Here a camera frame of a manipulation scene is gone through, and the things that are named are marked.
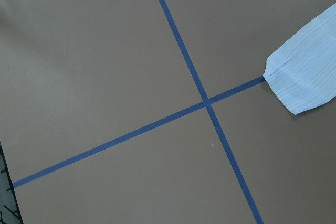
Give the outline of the light blue striped shirt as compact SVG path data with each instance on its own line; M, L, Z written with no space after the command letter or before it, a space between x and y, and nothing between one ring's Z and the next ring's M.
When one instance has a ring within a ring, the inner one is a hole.
M335 5L304 25L266 60L270 88L294 115L335 97Z

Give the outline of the blue tape grid lines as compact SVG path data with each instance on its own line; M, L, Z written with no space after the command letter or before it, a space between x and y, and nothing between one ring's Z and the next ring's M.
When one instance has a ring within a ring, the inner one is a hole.
M263 221L262 216L261 216L261 214L260 214L260 212L258 210L257 204L255 203L255 201L253 199L253 196L252 196L252 194L250 192L250 189L248 188L248 185L247 185L247 183L246 183L246 181L244 179L244 176L243 176L243 174L241 172L241 169L239 168L239 165L238 165L238 163L236 161L234 153L233 153L233 151L232 151L232 149L231 149L231 147L229 145L229 142L228 142L228 140L227 140L227 138L225 136L223 128L220 125L218 117L217 117L217 115L216 115L216 113L215 113L215 111L214 111L214 109L212 107L212 104L214 104L214 103L216 103L218 101L221 101L221 100L223 100L225 98L231 97L231 96L233 96L233 95L235 95L237 93L240 93L240 92L242 92L244 90L247 90L247 89L249 89L251 87L254 87L254 86L256 86L256 85L264 82L264 79L263 79L263 77L258 77L258 78L254 79L254 80L248 81L248 82L243 83L243 84L241 84L241 85L239 85L237 87L234 87L234 88L232 88L232 89L230 89L228 91L225 91L225 92L223 92L223 93L221 93L219 95L216 95L216 96L214 96L212 98L209 98L208 95L207 95L207 93L206 93L206 91L205 91L205 88L204 88L204 86L203 86L203 84L201 82L201 79L200 79L200 77L199 77L199 75L197 73L197 70L196 70L196 68L195 68L195 66L194 66L194 64L192 62L190 54L187 51L185 43L184 43L184 41L183 41L183 39L182 39L182 37L180 35L180 32L179 32L179 30L178 30L178 28L176 26L176 23L175 23L175 21L173 19L173 16L172 16L172 14L171 14L171 12L169 10L169 7L168 7L166 1L165 0L158 0L158 1L160 3L161 9L162 9L162 11L163 11L163 13L165 15L165 18L166 18L166 20L167 20L167 22L168 22L168 24L170 26L170 29L171 29L171 31L172 31L172 33L174 35L176 43L177 43L177 45L178 45L178 47L179 47L179 49L180 49L180 51L182 53L182 56L183 56L184 61L185 61L186 65L187 65L187 67L188 67L188 70L189 70L189 72L190 72L190 74L191 74L191 76L193 78L193 81L194 81L194 83L196 85L196 88L197 88L197 90L199 92L199 95L201 96L202 101L200 103L197 103L197 104L195 104L193 106L190 106L190 107L188 107L186 109L180 110L180 111L175 112L175 113L173 113L173 114L171 114L169 116L166 116L166 117L164 117L162 119L159 119L159 120L157 120L157 121L155 121L153 123L145 125L145 126L139 128L139 129L136 129L136 130L134 130L134 131L132 131L130 133L127 133L127 134L122 135L120 137L117 137L117 138L115 138L113 140L110 140L110 141L108 141L108 142L106 142L104 144L101 144L101 145L99 145L97 147L94 147L94 148L92 148L90 150L87 150L87 151L85 151L83 153L77 154L77 155L75 155L75 156L73 156L73 157L71 157L69 159L66 159L66 160L64 160L62 162L59 162L59 163L57 163L57 164L55 164L53 166L47 167L47 168L45 168L45 169L43 169L41 171L38 171L38 172L36 172L36 173L34 173L32 175L29 175L29 176L27 176L27 177L25 177L23 179L20 179L20 180L18 180L18 181L16 181L16 182L13 183L13 188L18 188L18 187L20 187L22 185L28 184L28 183L30 183L32 181L35 181L35 180L37 180L37 179L39 179L39 178L41 178L43 176L51 174L51 173L53 173L53 172L55 172L57 170L60 170L60 169L62 169L64 167L72 165L72 164L74 164L74 163L76 163L78 161L81 161L81 160L85 159L85 158L88 158L88 157L93 156L93 155L95 155L97 153L105 151L105 150L107 150L109 148L112 148L112 147L114 147L114 146L116 146L116 145L118 145L120 143L128 141L128 140L130 140L130 139L132 139L132 138L134 138L136 136L139 136L141 134L149 132L149 131L151 131L153 129L156 129L156 128L164 125L164 124L167 124L169 122L175 121L175 120L177 120L177 119L179 119L179 118L181 118L181 117L183 117L185 115L189 115L189 114L191 114L191 113L193 113L195 111L198 111L200 109L205 108L206 111L207 111L207 114L209 116L209 119L211 120L211 123L212 123L212 125L213 125L213 127L214 127L214 129L216 131L216 134L217 134L217 136L218 136L218 138L220 140L220 143L221 143L221 145L222 145L222 147L223 147L223 149L225 151L225 154L226 154L226 156L228 158L230 166L231 166L231 168L232 168L232 170L233 170L233 172L235 174L235 177L236 177L236 179L237 179L237 181L239 183L239 186L240 186L240 188L241 188L241 190L242 190L242 192L244 194L244 197L245 197L245 199L246 199L246 201L248 203L249 209L251 210L251 212L252 212L252 214L254 216L255 222L256 223L263 223L264 221Z

